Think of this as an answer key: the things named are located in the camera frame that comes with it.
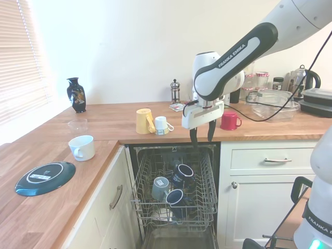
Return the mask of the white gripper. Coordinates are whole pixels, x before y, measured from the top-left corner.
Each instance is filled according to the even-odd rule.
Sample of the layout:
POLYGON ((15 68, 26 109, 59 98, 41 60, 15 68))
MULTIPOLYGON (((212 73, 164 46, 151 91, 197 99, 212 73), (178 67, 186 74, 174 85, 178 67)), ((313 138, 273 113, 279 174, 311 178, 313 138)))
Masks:
POLYGON ((210 108, 203 108, 198 103, 187 104, 183 108, 182 127, 190 130, 189 135, 194 149, 198 148, 197 127, 209 123, 207 140, 212 141, 216 120, 224 113, 224 102, 213 102, 210 108))

